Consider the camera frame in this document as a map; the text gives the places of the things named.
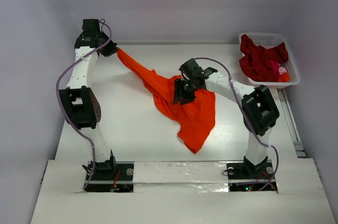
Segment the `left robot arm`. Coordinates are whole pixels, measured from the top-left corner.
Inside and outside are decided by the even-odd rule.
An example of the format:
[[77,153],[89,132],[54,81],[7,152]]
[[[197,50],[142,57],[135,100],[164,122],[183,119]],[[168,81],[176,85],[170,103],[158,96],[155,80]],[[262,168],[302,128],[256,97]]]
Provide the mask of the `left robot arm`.
[[74,44],[75,61],[66,69],[66,72],[71,72],[69,82],[63,89],[56,87],[56,94],[66,121],[88,141],[91,149],[92,161],[84,169],[89,174],[100,173],[103,178],[111,179],[117,173],[117,164],[99,127],[102,111],[91,89],[98,58],[117,51],[111,34],[102,30],[104,25],[104,20],[83,20],[82,33]]

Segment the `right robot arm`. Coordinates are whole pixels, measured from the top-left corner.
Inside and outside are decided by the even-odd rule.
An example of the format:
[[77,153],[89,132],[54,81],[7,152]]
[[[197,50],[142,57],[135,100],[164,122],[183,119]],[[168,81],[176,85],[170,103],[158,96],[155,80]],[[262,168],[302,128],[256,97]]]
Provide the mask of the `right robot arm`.
[[254,178],[267,163],[270,133],[280,115],[272,94],[265,85],[253,87],[235,81],[229,69],[215,59],[211,61],[222,66],[227,74],[212,67],[203,69],[197,63],[198,59],[190,59],[180,66],[182,79],[174,81],[173,103],[192,103],[199,90],[207,90],[235,102],[249,131],[243,171],[246,176]]

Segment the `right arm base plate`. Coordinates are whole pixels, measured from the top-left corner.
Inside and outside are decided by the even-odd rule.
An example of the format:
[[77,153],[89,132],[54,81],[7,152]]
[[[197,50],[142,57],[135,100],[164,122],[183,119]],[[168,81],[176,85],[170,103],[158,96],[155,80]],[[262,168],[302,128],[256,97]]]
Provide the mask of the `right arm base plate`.
[[255,192],[255,191],[275,191],[277,192],[277,184],[275,179],[271,179],[274,169],[271,161],[263,166],[255,174],[249,174],[245,170],[244,163],[230,162],[227,163],[226,169],[222,175],[228,178],[228,186],[230,192]]

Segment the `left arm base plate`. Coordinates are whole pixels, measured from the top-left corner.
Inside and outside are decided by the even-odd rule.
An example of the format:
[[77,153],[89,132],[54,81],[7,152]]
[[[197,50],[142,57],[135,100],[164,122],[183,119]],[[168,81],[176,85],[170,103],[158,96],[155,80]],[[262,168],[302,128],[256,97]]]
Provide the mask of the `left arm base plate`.
[[134,162],[118,162],[115,174],[111,171],[95,171],[84,190],[86,192],[133,192],[133,175]]

